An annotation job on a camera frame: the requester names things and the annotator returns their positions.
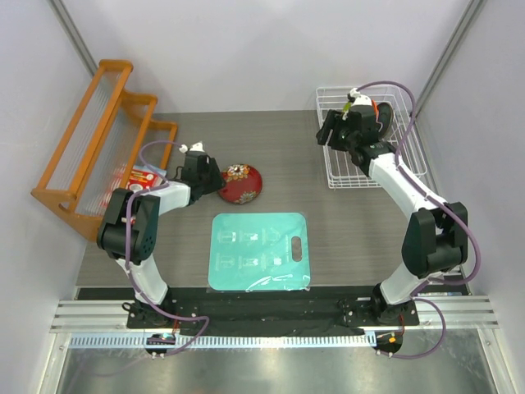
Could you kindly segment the orange plate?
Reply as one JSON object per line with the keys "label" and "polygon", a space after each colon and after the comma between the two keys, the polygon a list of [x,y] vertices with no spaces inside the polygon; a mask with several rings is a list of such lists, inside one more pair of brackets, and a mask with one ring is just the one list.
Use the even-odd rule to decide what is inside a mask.
{"label": "orange plate", "polygon": [[377,103],[373,99],[371,99],[371,103],[372,103],[372,108],[374,110],[375,119],[376,119],[376,121],[378,121],[379,112],[378,112],[378,108],[377,108]]}

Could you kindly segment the red floral plate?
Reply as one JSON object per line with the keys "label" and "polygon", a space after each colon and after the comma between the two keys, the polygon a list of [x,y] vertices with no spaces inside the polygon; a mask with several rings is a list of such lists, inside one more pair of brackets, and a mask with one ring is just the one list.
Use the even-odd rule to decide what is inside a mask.
{"label": "red floral plate", "polygon": [[263,178],[261,173],[248,164],[233,164],[222,172],[225,186],[218,195],[232,204],[247,204],[262,192]]}

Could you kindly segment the dark teal plate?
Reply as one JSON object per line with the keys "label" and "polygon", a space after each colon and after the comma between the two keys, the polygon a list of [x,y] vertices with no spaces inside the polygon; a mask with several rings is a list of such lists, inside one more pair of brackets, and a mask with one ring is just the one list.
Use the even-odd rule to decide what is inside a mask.
{"label": "dark teal plate", "polygon": [[378,117],[377,122],[381,124],[381,128],[378,131],[379,138],[385,139],[394,118],[394,110],[389,102],[381,102],[377,105]]}

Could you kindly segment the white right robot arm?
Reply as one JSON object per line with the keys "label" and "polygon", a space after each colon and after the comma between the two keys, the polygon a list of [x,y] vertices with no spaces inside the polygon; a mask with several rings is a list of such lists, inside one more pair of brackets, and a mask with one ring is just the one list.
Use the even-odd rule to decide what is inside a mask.
{"label": "white right robot arm", "polygon": [[352,163],[379,184],[408,220],[401,247],[400,266],[371,296],[370,312],[381,324],[394,323],[425,282],[464,263],[468,211],[461,203],[447,203],[426,187],[382,139],[393,111],[388,103],[351,105],[329,110],[316,134],[319,145],[347,153]]}

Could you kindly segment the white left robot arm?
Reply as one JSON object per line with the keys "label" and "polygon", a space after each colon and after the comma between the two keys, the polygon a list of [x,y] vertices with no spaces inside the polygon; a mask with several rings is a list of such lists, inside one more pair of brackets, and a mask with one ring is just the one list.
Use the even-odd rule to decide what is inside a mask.
{"label": "white left robot arm", "polygon": [[153,256],[158,220],[225,185],[216,159],[204,151],[190,150],[178,178],[162,179],[160,185],[138,191],[118,188],[112,192],[96,243],[124,270],[135,302],[146,309],[147,319],[156,327],[164,328],[176,317],[171,289]]}

